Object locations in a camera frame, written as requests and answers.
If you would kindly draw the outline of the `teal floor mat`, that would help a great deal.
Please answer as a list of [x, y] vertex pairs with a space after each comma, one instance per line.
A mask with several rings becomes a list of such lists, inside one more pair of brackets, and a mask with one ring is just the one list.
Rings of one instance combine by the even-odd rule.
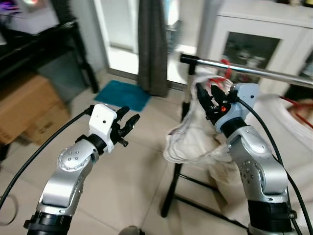
[[137, 85], [111, 80], [94, 100], [116, 107], [129, 107], [132, 111], [141, 112], [150, 98], [151, 96]]

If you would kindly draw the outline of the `cream hanging garment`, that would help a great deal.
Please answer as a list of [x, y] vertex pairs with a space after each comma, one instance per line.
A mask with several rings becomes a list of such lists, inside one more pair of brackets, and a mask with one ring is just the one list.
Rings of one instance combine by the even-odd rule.
[[189, 86], [189, 109], [183, 112], [181, 124], [166, 135], [163, 156], [171, 163], [194, 164], [208, 170], [217, 184], [219, 192], [227, 199], [244, 197], [241, 177], [237, 164], [228, 152], [225, 138], [211, 121], [205, 117], [197, 96], [197, 84], [203, 88], [208, 85], [221, 85], [229, 88], [230, 81], [217, 81], [220, 76], [207, 69], [197, 69]]

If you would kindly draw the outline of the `metal clothes rack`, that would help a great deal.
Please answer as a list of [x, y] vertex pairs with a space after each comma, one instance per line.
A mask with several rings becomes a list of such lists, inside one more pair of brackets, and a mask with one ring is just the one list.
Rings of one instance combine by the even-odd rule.
[[[306, 88], [313, 88], [313, 81], [306, 80], [305, 78], [299, 77], [299, 76], [293, 76], [291, 74], [286, 74], [284, 72], [274, 72], [270, 70], [264, 70], [264, 69], [253, 69], [252, 67], [246, 67], [241, 65], [228, 65], [221, 63], [219, 61], [215, 60], [204, 60], [194, 55], [189, 54], [180, 54], [179, 55], [179, 62], [188, 64], [189, 67], [187, 69], [187, 82], [188, 87], [185, 88], [185, 98], [182, 103], [182, 112], [181, 112], [181, 118], [185, 118], [186, 114], [190, 107], [190, 101], [191, 101], [191, 95], [190, 88], [191, 88], [191, 82], [192, 79], [195, 77], [196, 74], [196, 67], [197, 66], [206, 66], [206, 67], [214, 67], [216, 69], [224, 69], [226, 71], [235, 71], [239, 72], [241, 74], [249, 74], [249, 75], [256, 75], [260, 76], [262, 78], [266, 78], [269, 80], [275, 80], [275, 81], [283, 81], [285, 83], [288, 83], [290, 85], [295, 85], [298, 87], [306, 87]], [[172, 205], [172, 202], [176, 199], [177, 201], [181, 201], [184, 204], [187, 204], [189, 206], [192, 206], [198, 210], [201, 210], [205, 213], [209, 213], [212, 216], [215, 216], [223, 221], [230, 222], [231, 224], [235, 226], [239, 226], [240, 228], [246, 229], [247, 226], [244, 226], [243, 224], [228, 219], [228, 217], [222, 215], [221, 213], [212, 210], [211, 208], [195, 204], [193, 201], [188, 201], [186, 198], [180, 197], [179, 195], [175, 194], [175, 190], [179, 181], [179, 178], [185, 179], [190, 182], [194, 182], [195, 184], [198, 184], [204, 188], [208, 188], [213, 191], [217, 191], [218, 189], [215, 186], [212, 186], [210, 184], [206, 184], [205, 182], [198, 181], [192, 177], [188, 177], [188, 175], [182, 174], [182, 164], [175, 164], [174, 165], [174, 174], [172, 181], [170, 183], [168, 192], [165, 195], [164, 202], [160, 208], [160, 215], [163, 218], [166, 218], [169, 215], [169, 211]]]

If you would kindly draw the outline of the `white glass door cabinet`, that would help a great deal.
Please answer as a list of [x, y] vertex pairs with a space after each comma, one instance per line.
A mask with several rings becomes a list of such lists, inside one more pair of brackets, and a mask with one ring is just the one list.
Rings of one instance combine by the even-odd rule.
[[225, 0], [205, 51], [210, 60], [298, 75], [313, 51], [313, 9], [275, 0]]

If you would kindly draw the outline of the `dark grey box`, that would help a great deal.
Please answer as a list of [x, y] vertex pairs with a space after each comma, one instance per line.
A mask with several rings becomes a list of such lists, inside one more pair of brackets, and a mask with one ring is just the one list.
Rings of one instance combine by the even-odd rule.
[[49, 79], [64, 103], [70, 103], [88, 88], [81, 70], [76, 65], [49, 63], [39, 67], [37, 72]]

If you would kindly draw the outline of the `dark grey curtain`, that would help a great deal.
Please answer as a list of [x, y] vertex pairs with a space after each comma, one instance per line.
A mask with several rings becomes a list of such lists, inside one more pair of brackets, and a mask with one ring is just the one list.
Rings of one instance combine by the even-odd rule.
[[138, 76], [139, 87], [149, 95], [166, 97], [168, 46], [163, 0], [138, 2]]

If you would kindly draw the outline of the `white framed glass door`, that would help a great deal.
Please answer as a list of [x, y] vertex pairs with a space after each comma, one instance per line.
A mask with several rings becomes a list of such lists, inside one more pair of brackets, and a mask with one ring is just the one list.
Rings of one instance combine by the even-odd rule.
[[[162, 0], [165, 41], [168, 51], [168, 81], [186, 84], [186, 65], [180, 54], [195, 54], [201, 31], [205, 0]], [[108, 67], [121, 76], [138, 74], [139, 0], [94, 0], [102, 27]]]

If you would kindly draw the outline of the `grey robot foot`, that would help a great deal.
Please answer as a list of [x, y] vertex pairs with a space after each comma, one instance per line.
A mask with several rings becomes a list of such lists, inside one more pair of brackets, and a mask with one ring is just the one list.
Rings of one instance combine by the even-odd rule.
[[121, 229], [117, 235], [145, 235], [145, 233], [137, 226], [128, 226]]

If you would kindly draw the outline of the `brown cardboard box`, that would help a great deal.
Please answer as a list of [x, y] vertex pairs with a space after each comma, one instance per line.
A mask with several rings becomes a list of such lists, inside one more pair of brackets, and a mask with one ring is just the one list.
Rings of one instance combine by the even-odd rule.
[[24, 135], [41, 145], [70, 118], [64, 101], [44, 76], [26, 73], [0, 83], [0, 144]]

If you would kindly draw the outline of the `black desk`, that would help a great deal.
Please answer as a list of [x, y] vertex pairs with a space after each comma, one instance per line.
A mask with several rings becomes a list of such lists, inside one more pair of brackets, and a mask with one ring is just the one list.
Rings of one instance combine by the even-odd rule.
[[95, 71], [87, 60], [87, 49], [81, 38], [77, 18], [55, 25], [36, 35], [10, 29], [6, 32], [9, 34], [9, 42], [0, 46], [0, 83], [10, 80], [9, 74], [24, 69], [25, 65], [35, 61], [37, 56], [66, 47], [67, 41], [70, 41], [78, 67], [86, 77], [85, 83], [91, 87], [94, 94], [100, 91]]

